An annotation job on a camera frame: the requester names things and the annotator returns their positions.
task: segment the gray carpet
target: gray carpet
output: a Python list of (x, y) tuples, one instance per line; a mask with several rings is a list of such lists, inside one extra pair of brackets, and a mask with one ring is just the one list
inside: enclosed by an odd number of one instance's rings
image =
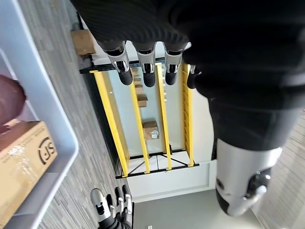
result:
[(68, 0), (20, 0), (44, 66), (79, 140), (80, 151), (49, 206), (40, 229), (94, 229), (96, 216), (90, 190), (114, 194), (127, 183), (116, 180), (111, 161), (79, 68), (88, 60), (77, 56), (70, 30), (77, 23)]

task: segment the cardboard box with label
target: cardboard box with label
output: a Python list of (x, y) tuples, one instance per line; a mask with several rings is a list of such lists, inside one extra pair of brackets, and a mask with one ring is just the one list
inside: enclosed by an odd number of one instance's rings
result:
[(0, 229), (57, 156), (42, 121), (20, 122), (0, 135)]
[(159, 129), (156, 121), (142, 123), (145, 140), (158, 139)]

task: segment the yellow shelving rack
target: yellow shelving rack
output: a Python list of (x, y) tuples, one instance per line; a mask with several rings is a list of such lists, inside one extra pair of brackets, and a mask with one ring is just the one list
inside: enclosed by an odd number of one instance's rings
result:
[(119, 155), (119, 160), (123, 170), (123, 176), (128, 176), (129, 152), (125, 135), (122, 129), (121, 119), (112, 93), (112, 86), (107, 72), (99, 72), (97, 70), (90, 71), (94, 74), (95, 81), (101, 96), (101, 100), (105, 109), (109, 127), (113, 136), (114, 144)]
[(133, 109), (134, 109), (135, 118), (136, 118), (136, 122), (137, 122), (137, 127), (138, 127), (141, 147), (142, 147), (143, 158), (144, 158), (144, 162), (145, 162), (145, 166), (146, 166), (146, 172), (145, 173), (149, 173), (150, 169), (149, 169), (149, 161), (148, 161), (148, 152), (147, 152), (146, 142), (145, 142), (145, 139), (144, 139), (142, 119), (141, 119), (140, 108), (139, 108), (139, 105), (138, 105), (138, 98), (137, 98), (137, 93), (135, 91), (134, 83), (132, 83), (130, 85), (130, 94), (131, 94), (131, 97), (132, 97)]
[(172, 160), (171, 160), (171, 150), (170, 150), (170, 141), (168, 137), (168, 126), (167, 126), (167, 116), (166, 116), (166, 106), (165, 106), (165, 97), (164, 97), (164, 80), (162, 73), (161, 63), (156, 64), (156, 74), (157, 74), (157, 87), (158, 95), (160, 99), (160, 110), (162, 114), (162, 125), (163, 125), (163, 135), (164, 135), (164, 148), (167, 156), (168, 168), (167, 170), (172, 169)]
[[(137, 63), (132, 64), (133, 67), (139, 67)], [(163, 70), (162, 70), (162, 63), (158, 62), (155, 65), (155, 75), (156, 75), (156, 90), (157, 90), (157, 99), (158, 104), (160, 106), (159, 112), (161, 116), (161, 123), (162, 128), (160, 128), (160, 131), (163, 131), (161, 134), (164, 139), (164, 152), (159, 153), (152, 153), (149, 154), (147, 150), (146, 141), (144, 139), (144, 133), (143, 133), (143, 126), (142, 126), (142, 119), (141, 119), (141, 113), (140, 108), (138, 105), (138, 98), (135, 90), (135, 85), (132, 83), (130, 88), (130, 95), (132, 99), (135, 119), (137, 123), (137, 129), (139, 134), (139, 139), (141, 142), (141, 149), (142, 149), (142, 156), (129, 156), (128, 152), (128, 146), (126, 143), (125, 135), (123, 132), (121, 119), (119, 115), (119, 111), (117, 108), (117, 104), (115, 101), (113, 89), (111, 86), (111, 82), (109, 79), (109, 75), (107, 70), (112, 69), (111, 66), (106, 66), (102, 68), (100, 65), (92, 67), (90, 70), (83, 69), (81, 70), (81, 73), (92, 73), (94, 74), (94, 78), (96, 81), (96, 85), (98, 88), (98, 92), (100, 94), (103, 107), (105, 110), (105, 114), (107, 117), (107, 121), (110, 127), (110, 131), (113, 137), (113, 141), (119, 156), (119, 160), (122, 166), (122, 174), (120, 176), (116, 176), (117, 178), (122, 177), (132, 177), (132, 176), (138, 176), (142, 174), (149, 174), (149, 173), (155, 173), (155, 172), (162, 172), (166, 170), (173, 170), (173, 169), (179, 169), (184, 167), (193, 167), (193, 166), (199, 166), (199, 164), (194, 163), (194, 156), (193, 156), (193, 108), (192, 108), (192, 102), (193, 102), (193, 95), (192, 90), (190, 90), (187, 87), (187, 78), (188, 73), (190, 71), (190, 66), (182, 63), (178, 72), (177, 77), (181, 77), (181, 92), (182, 92), (182, 114), (183, 114), (183, 130), (184, 130), (184, 148), (180, 150), (175, 150), (175, 152), (183, 152), (186, 151), (189, 156), (189, 164), (182, 163), (182, 166), (179, 167), (173, 167), (172, 166), (172, 155), (171, 155), (171, 149), (170, 149), (170, 141), (169, 141), (169, 132), (168, 132), (168, 124), (167, 124), (167, 115), (166, 115), (166, 105), (165, 105), (165, 96), (164, 96), (164, 76), (163, 76)], [(167, 157), (167, 168), (158, 168), (158, 170), (151, 170), (149, 165), (149, 158), (152, 156), (166, 156)], [(135, 158), (141, 158), (143, 157), (144, 163), (145, 163), (145, 172), (140, 173), (133, 173), (128, 169), (129, 160), (135, 159)]]
[(193, 94), (192, 90), (187, 87), (187, 77), (190, 72), (190, 65), (182, 63), (182, 94), (183, 94), (183, 126), (185, 149), (190, 158), (189, 167), (194, 166), (193, 155)]

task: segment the box on shelf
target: box on shelf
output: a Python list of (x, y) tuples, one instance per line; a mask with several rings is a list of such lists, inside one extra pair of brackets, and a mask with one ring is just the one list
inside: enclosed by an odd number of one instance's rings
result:
[(134, 79), (133, 79), (133, 83), (134, 83), (135, 86), (137, 86), (137, 85), (142, 85), (141, 78), (139, 78), (139, 77), (134, 78)]
[(147, 106), (147, 96), (145, 94), (138, 94), (137, 95), (138, 98), (138, 106), (139, 107), (146, 107)]
[(92, 35), (89, 30), (71, 31), (71, 37), (78, 55), (95, 53)]
[(139, 76), (139, 71), (138, 68), (131, 68), (131, 72), (132, 72), (132, 76), (133, 78), (136, 78), (137, 76)]
[(144, 122), (144, 123), (142, 123), (142, 126), (143, 126), (144, 138), (146, 140), (159, 138), (159, 129), (158, 129), (157, 122), (155, 120), (149, 121), (149, 122)]
[(135, 86), (135, 93), (136, 94), (144, 94), (143, 85), (136, 85)]
[(0, 229), (57, 156), (42, 121), (19, 122), (0, 135)]

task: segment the black fingertip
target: black fingertip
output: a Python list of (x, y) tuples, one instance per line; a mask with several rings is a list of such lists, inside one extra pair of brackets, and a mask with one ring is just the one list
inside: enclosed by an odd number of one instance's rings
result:
[(117, 202), (117, 206), (119, 205), (119, 198), (121, 197), (122, 199), (124, 199), (123, 193), (121, 191), (121, 189), (119, 187), (116, 187), (115, 190), (115, 195), (116, 195), (116, 202)]
[(113, 205), (113, 203), (112, 203), (112, 197), (111, 197), (110, 194), (108, 194), (108, 195), (106, 196), (106, 200), (107, 200), (107, 203), (108, 203), (108, 207), (110, 207), (110, 205)]
[(177, 73), (166, 73), (165, 81), (168, 85), (173, 85), (177, 80)]
[(186, 82), (188, 88), (190, 88), (190, 89), (196, 88), (196, 86), (195, 86), (196, 76), (197, 76), (196, 74), (189, 73), (189, 76), (187, 77), (187, 82)]
[(121, 82), (124, 85), (130, 85), (132, 83), (132, 81), (133, 81), (132, 72), (131, 72), (130, 69), (129, 69), (128, 72), (121, 72), (121, 73), (119, 73), (119, 77), (120, 77)]
[(153, 87), (156, 82), (156, 77), (153, 73), (143, 73), (144, 84), (146, 87)]
[(130, 189), (127, 185), (123, 185), (122, 189), (123, 189), (124, 197), (125, 194), (129, 194), (131, 196)]

